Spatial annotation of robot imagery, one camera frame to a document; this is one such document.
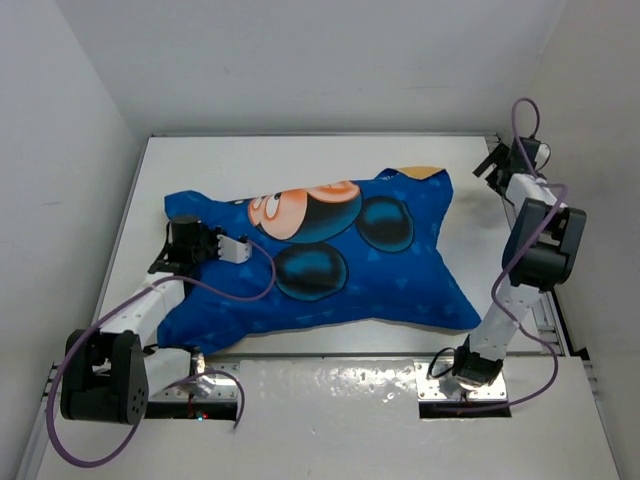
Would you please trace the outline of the yellow blue printed pillowcase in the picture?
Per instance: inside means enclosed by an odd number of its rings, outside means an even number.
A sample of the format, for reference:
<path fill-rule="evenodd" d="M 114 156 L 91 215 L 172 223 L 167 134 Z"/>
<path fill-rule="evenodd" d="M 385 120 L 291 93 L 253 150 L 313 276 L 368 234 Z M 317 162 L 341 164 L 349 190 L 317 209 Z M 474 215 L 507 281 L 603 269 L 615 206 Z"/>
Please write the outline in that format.
<path fill-rule="evenodd" d="M 479 314 L 437 248 L 452 198 L 448 173 L 427 167 L 232 201 L 170 194 L 169 218 L 195 216 L 256 248 L 239 265 L 202 264 L 157 342 L 215 353 L 252 334 L 366 318 L 471 330 Z"/>

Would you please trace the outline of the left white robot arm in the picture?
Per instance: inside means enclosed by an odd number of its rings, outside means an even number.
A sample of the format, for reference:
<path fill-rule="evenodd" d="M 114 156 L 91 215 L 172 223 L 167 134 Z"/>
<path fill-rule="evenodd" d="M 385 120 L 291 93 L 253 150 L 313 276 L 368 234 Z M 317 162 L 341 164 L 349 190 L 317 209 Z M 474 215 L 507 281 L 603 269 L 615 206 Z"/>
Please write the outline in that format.
<path fill-rule="evenodd" d="M 60 410 L 67 420 L 135 425 L 152 395 L 144 347 L 159 324 L 191 291 L 184 277 L 198 279 L 200 266 L 220 258 L 226 231 L 195 215 L 168 221 L 164 244 L 150 263 L 143 287 L 125 307 L 89 334 L 62 375 Z"/>

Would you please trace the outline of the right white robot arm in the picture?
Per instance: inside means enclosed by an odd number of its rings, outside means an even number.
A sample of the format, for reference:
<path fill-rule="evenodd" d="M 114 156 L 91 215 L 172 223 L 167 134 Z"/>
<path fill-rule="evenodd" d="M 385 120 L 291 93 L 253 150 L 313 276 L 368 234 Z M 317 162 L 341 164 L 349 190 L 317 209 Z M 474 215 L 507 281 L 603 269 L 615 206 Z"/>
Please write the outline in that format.
<path fill-rule="evenodd" d="M 529 308 L 572 273 L 587 214 L 566 204 L 566 187 L 539 175 L 537 162 L 549 158 L 547 144 L 518 137 L 510 147 L 499 144 L 474 170 L 513 208 L 515 221 L 491 290 L 492 305 L 455 350 L 451 374 L 465 388 L 496 380 Z"/>

